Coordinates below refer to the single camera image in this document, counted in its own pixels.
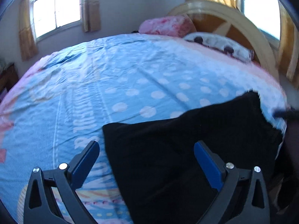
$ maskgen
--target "polka dot pattern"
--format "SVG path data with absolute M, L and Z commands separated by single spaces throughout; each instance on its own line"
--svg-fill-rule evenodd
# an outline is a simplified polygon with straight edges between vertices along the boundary
M 192 77 L 189 75 L 183 75 L 182 78 L 187 81 L 192 80 Z
M 149 80 L 147 80 L 146 78 L 140 78 L 140 79 L 137 80 L 138 84 L 146 84 L 148 82 L 149 82 Z
M 171 77 L 171 76 L 173 76 L 174 74 L 173 73 L 171 73 L 171 72 L 164 72 L 163 73 L 163 76 L 165 76 L 165 77 Z
M 204 82 L 204 83 L 209 83 L 209 82 L 210 82 L 210 80 L 207 79 L 207 78 L 201 78 L 200 80 L 201 80 L 202 82 Z
M 181 100 L 182 102 L 188 102 L 189 98 L 183 93 L 177 93 L 176 97 Z
M 112 106 L 114 112 L 123 112 L 128 108 L 126 103 L 120 102 Z
M 128 79 L 126 77 L 121 77 L 119 79 L 117 79 L 117 82 L 122 83 L 122 82 L 126 82 L 128 81 Z
M 181 114 L 183 114 L 182 111 L 174 111 L 174 112 L 172 112 L 172 113 L 170 114 L 170 118 L 171 118 L 171 119 L 177 118 L 177 117 L 179 117 Z
M 228 90 L 226 88 L 222 88 L 219 90 L 219 93 L 222 97 L 228 97 Z
M 129 97 L 135 96 L 139 94 L 139 90 L 131 88 L 126 91 L 126 95 Z
M 165 78 L 160 78 L 160 79 L 158 79 L 158 83 L 160 83 L 160 84 L 169 84 L 169 81 Z
M 148 74 L 153 74 L 155 71 L 152 70 L 152 69 L 149 69 L 149 70 L 146 70 L 146 72 L 147 72 Z
M 115 93 L 116 92 L 116 88 L 115 87 L 110 87 L 110 88 L 107 88 L 106 90 L 105 90 L 105 93 Z
M 211 93 L 212 92 L 212 90 L 209 87 L 200 87 L 200 90 L 203 93 Z
M 144 118 L 150 118 L 150 117 L 153 117 L 157 113 L 157 111 L 154 107 L 145 106 L 144 108 L 142 108 L 140 110 L 139 113 Z
M 165 93 L 162 91 L 154 91 L 151 93 L 153 99 L 162 99 L 165 97 Z
M 199 101 L 199 103 L 200 103 L 200 105 L 201 105 L 202 107 L 206 107 L 206 106 L 208 106 L 208 105 L 211 105 L 211 102 L 210 102 L 209 100 L 207 100 L 207 99 L 201 99 L 201 100 Z
M 190 89 L 191 88 L 191 86 L 189 84 L 184 83 L 184 82 L 180 83 L 179 86 L 181 89 Z

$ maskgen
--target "blue bedsheet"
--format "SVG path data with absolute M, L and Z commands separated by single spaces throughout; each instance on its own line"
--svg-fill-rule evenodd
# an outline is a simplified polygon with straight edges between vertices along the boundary
M 91 141 L 101 152 L 78 196 L 98 223 L 132 223 L 104 146 L 102 126 L 178 117 L 258 91 L 266 119 L 286 107 L 261 68 L 167 36 L 118 35 L 82 43 L 37 62 L 0 105 L 0 198 L 19 223 L 33 167 L 57 168 Z M 66 220 L 70 217 L 54 190 Z

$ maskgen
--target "black fabric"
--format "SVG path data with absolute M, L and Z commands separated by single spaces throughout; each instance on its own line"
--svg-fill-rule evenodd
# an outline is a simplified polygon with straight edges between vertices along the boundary
M 217 194 L 193 146 L 203 140 L 238 168 L 272 175 L 282 134 L 262 115 L 257 93 L 190 110 L 176 119 L 103 126 L 108 159 L 135 224 L 196 223 Z

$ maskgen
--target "white wall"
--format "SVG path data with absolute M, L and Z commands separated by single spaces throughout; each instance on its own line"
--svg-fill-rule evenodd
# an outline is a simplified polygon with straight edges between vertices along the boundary
M 75 26 L 37 43 L 38 55 L 29 61 L 22 61 L 19 49 L 19 4 L 15 0 L 5 11 L 0 21 L 0 56 L 7 62 L 14 62 L 19 76 L 43 56 L 63 48 L 106 36 L 130 33 L 138 30 L 146 19 L 165 16 L 173 7 L 184 0 L 100 0 L 102 29 L 84 33 L 81 26 Z

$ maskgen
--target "white polka dot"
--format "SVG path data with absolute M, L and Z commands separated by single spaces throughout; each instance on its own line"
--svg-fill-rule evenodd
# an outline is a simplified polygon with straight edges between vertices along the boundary
M 205 82 L 205 83 L 209 83 L 209 82 L 210 82 L 210 80 L 207 79 L 207 78 L 201 78 L 200 80 L 201 80 L 202 82 Z
M 146 72 L 147 72 L 148 74 L 153 74 L 153 73 L 154 73 L 154 70 L 149 69 L 149 70 L 146 70 Z
M 236 96 L 240 96 L 240 95 L 242 95 L 242 94 L 243 94 L 243 92 L 244 92 L 244 91 L 241 91 L 241 90 L 239 90 L 239 91 L 236 91 Z
M 112 106 L 112 110 L 114 112 L 123 112 L 128 108 L 128 105 L 125 103 L 117 103 L 115 105 Z
M 151 97 L 154 99 L 162 99 L 165 97 L 165 93 L 162 91 L 154 91 L 151 93 Z
M 136 73 L 137 72 L 137 69 L 136 68 L 133 68 L 131 70 L 128 71 L 128 74 L 133 74 L 133 73 Z
M 167 79 L 165 79 L 165 78 L 160 78 L 158 80 L 158 83 L 160 83 L 160 84 L 169 84 L 169 81 Z
M 182 78 L 185 80 L 192 80 L 192 77 L 190 77 L 189 75 L 183 75 Z
M 228 96 L 228 90 L 227 89 L 225 89 L 225 88 L 222 88 L 222 89 L 220 89 L 219 90 L 219 93 L 220 93 L 220 95 L 222 96 L 222 97 L 227 97 Z
M 149 80 L 147 80 L 146 78 L 140 78 L 137 80 L 138 84 L 146 84 Z
M 107 88 L 105 90 L 105 93 L 115 93 L 116 92 L 116 88 L 115 87 L 110 87 L 110 88 Z
M 140 115 L 144 118 L 150 118 L 153 117 L 156 114 L 156 109 L 154 107 L 145 106 L 140 110 Z
M 189 84 L 184 83 L 184 82 L 180 83 L 179 86 L 180 86 L 181 89 L 189 89 L 189 88 L 191 88 L 191 86 Z
M 135 95 L 138 95 L 138 94 L 139 94 L 139 91 L 135 88 L 131 88 L 131 89 L 128 89 L 126 91 L 127 96 L 135 96 Z
M 200 90 L 203 93 L 211 93 L 212 92 L 212 90 L 209 87 L 200 87 Z
M 163 76 L 165 76 L 165 77 L 171 77 L 171 76 L 173 76 L 173 73 L 171 73 L 171 72 L 164 72 Z
M 188 97 L 185 94 L 183 94 L 183 93 L 177 93 L 176 97 L 179 100 L 183 101 L 183 102 L 188 102 L 189 101 Z
M 159 67 L 159 64 L 152 64 L 151 67 L 152 67 L 152 68 L 158 68 L 158 67 Z
M 172 113 L 170 114 L 170 118 L 171 118 L 171 119 L 177 118 L 177 117 L 179 117 L 181 114 L 183 114 L 182 111 L 174 111 L 174 112 L 172 112 Z
M 226 80 L 224 80 L 224 79 L 219 79 L 218 82 L 223 86 L 223 85 L 225 85 Z
M 128 79 L 126 77 L 121 77 L 117 80 L 117 82 L 126 82 Z
M 200 105 L 201 105 L 202 107 L 211 105 L 210 101 L 207 100 L 207 99 L 201 99 L 201 100 L 199 101 L 199 103 L 200 103 Z
M 170 71 L 175 71 L 175 70 L 176 70 L 176 67 L 175 67 L 175 66 L 170 66 L 170 67 L 168 67 L 168 70 L 170 70 Z

